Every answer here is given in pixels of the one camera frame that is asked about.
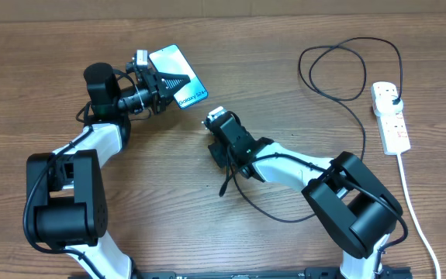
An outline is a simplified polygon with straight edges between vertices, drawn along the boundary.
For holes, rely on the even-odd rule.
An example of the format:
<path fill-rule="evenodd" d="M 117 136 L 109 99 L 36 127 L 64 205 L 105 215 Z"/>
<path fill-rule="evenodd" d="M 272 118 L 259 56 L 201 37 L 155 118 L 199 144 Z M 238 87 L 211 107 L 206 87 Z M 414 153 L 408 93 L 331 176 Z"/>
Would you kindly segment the white power strip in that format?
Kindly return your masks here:
<path fill-rule="evenodd" d="M 396 86 L 387 81 L 375 82 L 370 89 L 372 104 L 376 95 L 399 98 Z M 400 155 L 411 148 L 403 111 L 395 115 L 376 116 L 384 154 Z"/>

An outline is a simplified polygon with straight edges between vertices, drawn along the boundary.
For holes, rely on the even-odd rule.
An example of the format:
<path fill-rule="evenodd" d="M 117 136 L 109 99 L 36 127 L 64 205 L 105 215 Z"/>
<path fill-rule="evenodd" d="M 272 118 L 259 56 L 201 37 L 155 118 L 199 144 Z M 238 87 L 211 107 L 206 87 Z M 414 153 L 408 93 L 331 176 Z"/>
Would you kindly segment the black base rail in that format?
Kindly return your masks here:
<path fill-rule="evenodd" d="M 380 278 L 413 278 L 410 267 L 383 267 Z M 339 267 L 308 267 L 299 271 L 244 271 L 176 274 L 175 272 L 143 272 L 133 278 L 143 279 L 334 279 L 344 278 Z"/>

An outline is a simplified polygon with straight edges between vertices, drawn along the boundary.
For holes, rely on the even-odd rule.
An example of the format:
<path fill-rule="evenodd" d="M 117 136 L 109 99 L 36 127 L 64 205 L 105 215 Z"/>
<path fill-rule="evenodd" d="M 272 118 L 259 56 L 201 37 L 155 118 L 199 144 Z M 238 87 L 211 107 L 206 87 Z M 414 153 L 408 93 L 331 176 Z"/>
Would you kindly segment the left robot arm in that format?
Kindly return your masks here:
<path fill-rule="evenodd" d="M 26 161 L 23 232 L 33 249 L 67 254 L 90 278 L 139 278 L 134 260 L 107 231 L 101 169 L 129 142 L 129 116 L 163 112 L 190 77 L 134 63 L 126 71 L 95 63 L 85 69 L 84 79 L 90 100 L 76 115 L 81 134 Z"/>

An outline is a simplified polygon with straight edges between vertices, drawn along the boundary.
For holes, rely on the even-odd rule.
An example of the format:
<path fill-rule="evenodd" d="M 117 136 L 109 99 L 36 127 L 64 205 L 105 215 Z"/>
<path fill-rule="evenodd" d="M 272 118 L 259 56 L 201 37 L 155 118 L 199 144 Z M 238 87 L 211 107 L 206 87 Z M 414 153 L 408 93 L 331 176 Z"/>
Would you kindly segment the white charger adapter plug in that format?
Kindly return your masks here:
<path fill-rule="evenodd" d="M 375 115 L 378 117 L 395 115 L 403 110 L 403 101 L 398 98 L 392 99 L 391 96 L 382 97 L 376 95 L 372 107 Z"/>

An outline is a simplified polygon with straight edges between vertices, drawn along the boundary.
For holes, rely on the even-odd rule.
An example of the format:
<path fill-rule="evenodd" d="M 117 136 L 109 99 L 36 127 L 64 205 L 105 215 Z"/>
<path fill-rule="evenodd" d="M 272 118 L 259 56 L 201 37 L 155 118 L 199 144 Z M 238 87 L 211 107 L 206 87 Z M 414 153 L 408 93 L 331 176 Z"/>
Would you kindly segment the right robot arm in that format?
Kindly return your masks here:
<path fill-rule="evenodd" d="M 307 278 L 411 278 L 408 267 L 382 264 L 386 249 L 403 242 L 408 228 L 400 203 L 353 153 L 334 159 L 309 157 L 274 140 L 253 136 L 239 117 L 219 107 L 204 125 L 215 138 L 210 153 L 226 168 L 226 182 L 236 174 L 279 183 L 308 202 L 330 238 L 342 249 L 339 267 L 307 267 Z"/>

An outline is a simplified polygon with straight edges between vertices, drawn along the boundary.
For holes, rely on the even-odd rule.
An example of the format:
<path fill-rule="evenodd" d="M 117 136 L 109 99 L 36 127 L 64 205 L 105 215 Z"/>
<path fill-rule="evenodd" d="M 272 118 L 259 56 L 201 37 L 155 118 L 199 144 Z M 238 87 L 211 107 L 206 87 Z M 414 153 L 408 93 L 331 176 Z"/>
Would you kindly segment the blue Galaxy smartphone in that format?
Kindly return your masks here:
<path fill-rule="evenodd" d="M 180 109 L 186 109 L 208 97 L 208 91 L 176 44 L 154 51 L 149 56 L 161 73 Z"/>

